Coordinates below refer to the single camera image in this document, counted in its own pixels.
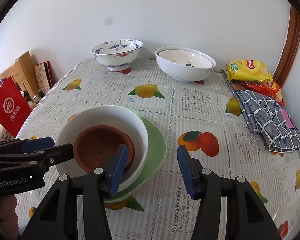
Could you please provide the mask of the person's left hand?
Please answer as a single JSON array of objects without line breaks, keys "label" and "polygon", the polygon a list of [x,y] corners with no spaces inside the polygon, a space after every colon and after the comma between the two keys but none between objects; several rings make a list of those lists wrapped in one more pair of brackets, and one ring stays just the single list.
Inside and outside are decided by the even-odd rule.
[{"label": "person's left hand", "polygon": [[10,239],[18,239],[18,216],[15,213],[17,199],[15,195],[6,196],[0,200],[0,225]]}]

